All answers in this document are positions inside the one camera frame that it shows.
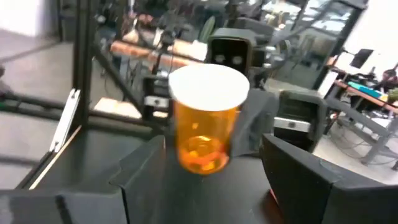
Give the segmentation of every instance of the black table surface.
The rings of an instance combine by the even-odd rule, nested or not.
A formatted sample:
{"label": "black table surface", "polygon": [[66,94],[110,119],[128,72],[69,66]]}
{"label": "black table surface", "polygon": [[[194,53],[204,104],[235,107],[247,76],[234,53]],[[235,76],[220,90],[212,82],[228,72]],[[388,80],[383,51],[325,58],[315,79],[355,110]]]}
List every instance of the black table surface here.
{"label": "black table surface", "polygon": [[[80,133],[37,188],[72,187],[119,162],[145,141],[93,130]],[[260,159],[233,158],[224,170],[205,177],[175,166],[165,167],[159,199],[164,209],[156,223],[283,223]]]}

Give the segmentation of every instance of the gray floor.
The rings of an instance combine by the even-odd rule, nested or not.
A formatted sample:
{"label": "gray floor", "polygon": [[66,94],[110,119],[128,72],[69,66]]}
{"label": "gray floor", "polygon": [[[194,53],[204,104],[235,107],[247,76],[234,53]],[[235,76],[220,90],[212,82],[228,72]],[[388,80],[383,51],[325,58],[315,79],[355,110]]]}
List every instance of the gray floor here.
{"label": "gray floor", "polygon": [[[26,93],[43,98],[65,101],[72,82],[72,45],[58,44],[45,48],[34,54],[24,54],[37,47],[51,44],[53,40],[35,40],[10,34],[0,30],[0,58],[8,58],[4,63],[6,74],[4,81],[12,86],[15,92]],[[91,100],[93,105],[102,97],[107,96],[121,99],[121,93],[111,82],[104,90],[104,78],[100,77],[100,69],[94,67]],[[28,173],[31,167],[48,150],[56,123],[41,119],[32,119],[14,114],[0,114],[0,189],[14,188]],[[349,131],[342,131],[337,127],[332,129],[335,135],[345,135],[344,138],[323,138],[315,155],[339,166],[386,184],[398,184],[398,173],[391,171],[393,163],[384,165],[363,166],[352,157],[363,156],[369,150],[368,146],[359,144],[355,149],[339,150],[333,142],[342,148],[361,142]],[[398,149],[398,142],[390,142],[391,149]],[[378,157],[375,163],[390,161],[390,158]]]}

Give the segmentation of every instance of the metal bracket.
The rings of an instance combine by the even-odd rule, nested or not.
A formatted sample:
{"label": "metal bracket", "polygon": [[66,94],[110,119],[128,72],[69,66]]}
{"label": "metal bracket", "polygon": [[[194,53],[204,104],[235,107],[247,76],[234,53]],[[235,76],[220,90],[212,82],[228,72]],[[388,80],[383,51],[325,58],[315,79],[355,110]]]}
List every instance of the metal bracket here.
{"label": "metal bracket", "polygon": [[67,103],[62,111],[61,119],[55,130],[54,137],[50,145],[50,152],[58,152],[65,143],[68,136],[70,125],[75,116],[76,108],[80,99],[80,90],[72,89],[69,93]]}

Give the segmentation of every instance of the computer monitor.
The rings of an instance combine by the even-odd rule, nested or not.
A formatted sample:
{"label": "computer monitor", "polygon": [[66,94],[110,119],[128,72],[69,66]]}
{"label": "computer monitor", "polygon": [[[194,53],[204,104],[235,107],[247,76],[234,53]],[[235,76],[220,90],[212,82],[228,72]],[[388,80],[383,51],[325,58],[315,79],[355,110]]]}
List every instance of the computer monitor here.
{"label": "computer monitor", "polygon": [[374,52],[374,50],[371,49],[361,49],[359,52],[355,55],[354,59],[351,61],[350,65],[352,67],[360,69],[365,62],[369,59],[371,54]]}

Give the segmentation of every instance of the person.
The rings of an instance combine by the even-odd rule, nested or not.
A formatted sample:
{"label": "person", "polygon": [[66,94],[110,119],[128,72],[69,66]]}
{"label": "person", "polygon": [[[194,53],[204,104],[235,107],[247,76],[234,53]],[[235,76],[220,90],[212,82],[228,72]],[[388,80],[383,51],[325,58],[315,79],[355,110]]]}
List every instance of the person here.
{"label": "person", "polygon": [[[374,85],[373,89],[378,91],[381,91],[381,89],[383,89],[384,93],[388,93],[390,90],[393,90],[397,87],[398,87],[397,72],[394,69],[388,69],[383,72],[382,80],[376,85]],[[360,100],[361,100],[360,96],[351,96],[350,97],[351,107],[354,108],[355,106],[357,106]],[[387,100],[387,103],[391,104],[393,103],[393,101],[390,99]],[[355,109],[361,113],[364,110],[365,111],[378,110],[380,109],[380,106],[371,103],[368,100],[362,100]]]}

